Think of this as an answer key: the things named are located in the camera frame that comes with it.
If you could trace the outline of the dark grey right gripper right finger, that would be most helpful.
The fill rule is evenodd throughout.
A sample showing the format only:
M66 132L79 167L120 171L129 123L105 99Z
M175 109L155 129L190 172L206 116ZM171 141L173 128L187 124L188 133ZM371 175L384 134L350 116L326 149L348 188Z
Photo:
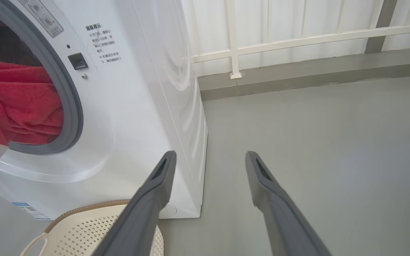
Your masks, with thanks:
M330 252L281 188L261 157L253 151L245 156L252 201L264 215L274 256L329 256Z

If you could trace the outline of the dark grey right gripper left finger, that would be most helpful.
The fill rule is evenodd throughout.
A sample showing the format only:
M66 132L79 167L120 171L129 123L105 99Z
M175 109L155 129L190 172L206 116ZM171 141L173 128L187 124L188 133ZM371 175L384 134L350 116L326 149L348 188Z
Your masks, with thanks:
M150 256L159 214L170 200L176 162L175 151L161 157L96 247L94 256Z

